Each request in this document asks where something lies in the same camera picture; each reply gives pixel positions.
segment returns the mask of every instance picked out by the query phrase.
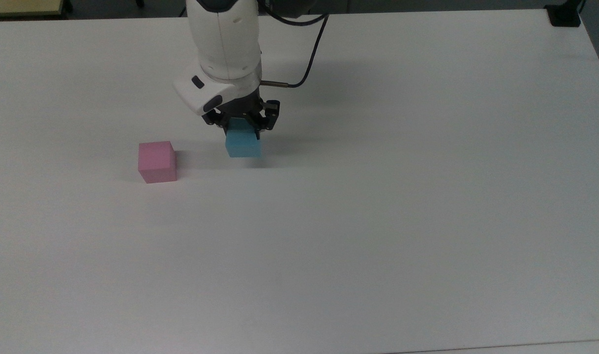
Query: blue cube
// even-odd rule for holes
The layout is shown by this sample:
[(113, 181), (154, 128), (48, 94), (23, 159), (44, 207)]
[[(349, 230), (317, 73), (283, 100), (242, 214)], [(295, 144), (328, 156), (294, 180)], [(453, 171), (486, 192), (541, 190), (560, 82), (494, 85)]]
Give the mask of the blue cube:
[(261, 143), (256, 137), (254, 127), (242, 118), (230, 118), (225, 148), (230, 157), (261, 157)]

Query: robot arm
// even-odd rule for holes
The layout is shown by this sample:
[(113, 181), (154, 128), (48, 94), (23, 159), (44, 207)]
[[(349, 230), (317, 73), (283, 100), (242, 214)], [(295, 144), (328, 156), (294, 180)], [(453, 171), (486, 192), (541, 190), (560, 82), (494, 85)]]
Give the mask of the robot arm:
[(186, 6), (198, 58), (175, 87), (183, 101), (204, 116), (258, 90), (258, 9), (255, 0), (187, 0)]
[[(315, 2), (316, 0), (270, 0), (270, 6), (281, 9), (281, 13), (286, 16), (297, 17)], [(262, 130), (273, 129), (280, 104), (274, 100), (263, 101), (260, 97), (260, 85), (301, 85), (261, 81), (259, 4), (266, 6), (264, 0), (186, 0), (198, 57), (174, 81), (183, 101), (196, 114), (201, 115), (208, 125), (218, 125), (227, 135), (230, 122), (238, 121), (241, 126), (254, 128), (255, 138), (258, 140)], [(280, 18), (268, 7), (265, 10), (287, 24), (310, 25), (324, 20), (303, 82), (312, 64), (327, 14), (306, 23), (293, 23)]]

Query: black button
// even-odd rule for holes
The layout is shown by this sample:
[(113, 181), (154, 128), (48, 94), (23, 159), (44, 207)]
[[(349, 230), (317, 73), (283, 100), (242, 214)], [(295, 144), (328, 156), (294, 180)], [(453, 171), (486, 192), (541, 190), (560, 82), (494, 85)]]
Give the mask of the black button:
[(199, 77), (196, 75), (192, 76), (192, 83), (194, 83), (197, 88), (203, 88), (205, 86), (203, 81), (201, 81), (201, 79), (199, 79)]
[(219, 107), (221, 103), (223, 103), (223, 97), (217, 95), (203, 106), (203, 112), (209, 112), (216, 107)]

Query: cube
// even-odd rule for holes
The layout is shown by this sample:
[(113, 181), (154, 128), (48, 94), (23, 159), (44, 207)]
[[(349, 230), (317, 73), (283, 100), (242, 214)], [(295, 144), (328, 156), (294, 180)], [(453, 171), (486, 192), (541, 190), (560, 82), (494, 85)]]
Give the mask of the cube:
[(225, 148), (230, 157), (261, 157), (261, 142), (254, 127), (242, 118), (230, 118), (225, 135)]
[(141, 143), (138, 146), (138, 172), (147, 183), (177, 181), (177, 161), (171, 142)]

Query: black clamp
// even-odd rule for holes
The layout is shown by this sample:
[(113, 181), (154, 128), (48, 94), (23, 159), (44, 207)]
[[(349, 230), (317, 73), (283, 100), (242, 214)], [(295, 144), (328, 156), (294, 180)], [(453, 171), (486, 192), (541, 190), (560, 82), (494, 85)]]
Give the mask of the black clamp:
[(567, 0), (561, 5), (546, 5), (544, 8), (549, 13), (549, 21), (554, 27), (579, 27), (581, 20), (577, 7), (582, 1)]

